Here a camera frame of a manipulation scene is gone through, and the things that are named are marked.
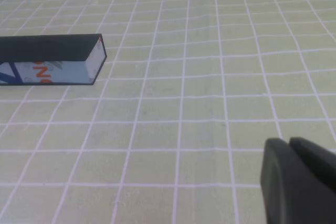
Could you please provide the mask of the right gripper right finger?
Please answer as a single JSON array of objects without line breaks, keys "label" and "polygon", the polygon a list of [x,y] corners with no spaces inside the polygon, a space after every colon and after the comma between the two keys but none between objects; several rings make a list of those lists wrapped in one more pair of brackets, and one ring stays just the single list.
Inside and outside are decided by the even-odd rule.
[{"label": "right gripper right finger", "polygon": [[334,153],[302,137],[292,137],[289,145],[319,181],[335,186]]}]

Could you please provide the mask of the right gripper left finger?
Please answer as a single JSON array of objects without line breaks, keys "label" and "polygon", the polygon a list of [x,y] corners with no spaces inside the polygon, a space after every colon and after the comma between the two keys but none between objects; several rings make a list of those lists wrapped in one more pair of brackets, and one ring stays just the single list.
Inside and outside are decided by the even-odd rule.
[{"label": "right gripper left finger", "polygon": [[307,168],[289,142],[265,142],[260,185],[267,223],[335,223],[335,186]]}]

